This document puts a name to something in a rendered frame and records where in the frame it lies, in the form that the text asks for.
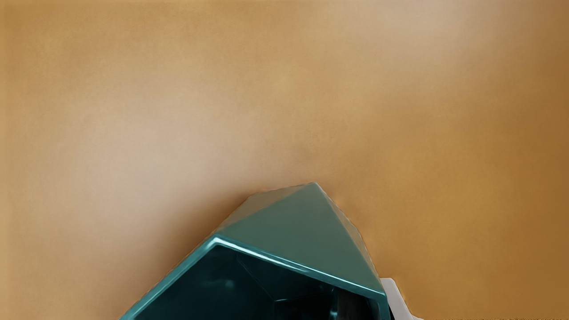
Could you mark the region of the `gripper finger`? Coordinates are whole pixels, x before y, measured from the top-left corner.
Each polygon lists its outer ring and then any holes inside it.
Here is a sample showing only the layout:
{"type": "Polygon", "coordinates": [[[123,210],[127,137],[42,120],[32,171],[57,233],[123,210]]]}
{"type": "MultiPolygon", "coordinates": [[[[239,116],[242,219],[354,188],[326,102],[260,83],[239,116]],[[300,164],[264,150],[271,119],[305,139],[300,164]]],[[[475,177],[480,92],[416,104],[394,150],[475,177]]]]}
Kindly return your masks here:
{"type": "Polygon", "coordinates": [[[396,282],[392,278],[381,278],[381,284],[386,293],[394,320],[423,320],[411,314],[396,282]]]}

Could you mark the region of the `teal faceted mug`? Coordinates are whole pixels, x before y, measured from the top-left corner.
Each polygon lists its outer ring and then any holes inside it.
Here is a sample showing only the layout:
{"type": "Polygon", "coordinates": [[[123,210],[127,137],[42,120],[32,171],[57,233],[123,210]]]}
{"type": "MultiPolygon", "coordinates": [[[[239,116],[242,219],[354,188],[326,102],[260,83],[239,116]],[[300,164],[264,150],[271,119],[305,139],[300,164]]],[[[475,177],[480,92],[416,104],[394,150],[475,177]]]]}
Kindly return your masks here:
{"type": "Polygon", "coordinates": [[[253,194],[119,320],[394,320],[357,228],[319,184],[253,194]]]}

